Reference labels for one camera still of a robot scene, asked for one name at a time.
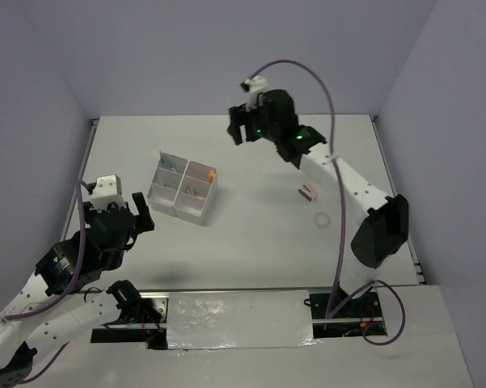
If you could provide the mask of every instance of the table surface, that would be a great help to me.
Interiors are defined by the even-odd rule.
[[[300,116],[328,136],[330,116]],[[126,200],[146,196],[159,151],[218,169],[218,195],[203,226],[151,210],[156,229],[139,236],[123,265],[93,285],[131,280],[140,290],[311,288],[332,283],[340,233],[337,195],[322,192],[308,203],[298,194],[307,174],[281,160],[272,143],[236,147],[226,134],[227,116],[104,116],[99,121],[83,178],[117,174]],[[337,116],[336,152],[372,184],[391,193],[387,171],[366,115]],[[326,230],[314,224],[324,211]],[[357,223],[349,220],[346,255]],[[74,207],[67,238],[78,230]],[[382,266],[393,285],[418,280],[408,246]]]
[[[378,292],[392,335],[399,327],[399,307],[387,290]],[[344,337],[301,348],[154,351],[143,344],[90,344],[88,332],[30,386],[472,388],[440,289],[417,285],[397,292],[406,307],[407,326],[386,347]]]

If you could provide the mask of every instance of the orange object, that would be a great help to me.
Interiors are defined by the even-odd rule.
[[[215,170],[210,170],[209,173],[209,183],[213,182],[214,177],[216,176],[216,171]]]

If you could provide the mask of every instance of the transparent plastic wrap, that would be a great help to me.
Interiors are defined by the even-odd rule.
[[[316,343],[309,293],[171,293],[170,349],[296,348]]]

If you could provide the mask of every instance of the gray wall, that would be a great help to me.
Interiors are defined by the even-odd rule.
[[[90,127],[38,41],[0,0],[0,309],[61,233]]]
[[[435,0],[23,2],[89,116],[224,114],[239,83],[279,57],[319,71],[338,112],[377,113]],[[290,67],[268,73],[302,113],[326,112]]]
[[[486,387],[486,0],[439,0],[379,115],[426,276]]]

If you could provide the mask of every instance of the white divided tray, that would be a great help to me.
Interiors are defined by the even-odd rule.
[[[153,210],[201,225],[217,191],[217,169],[162,153],[147,200]]]

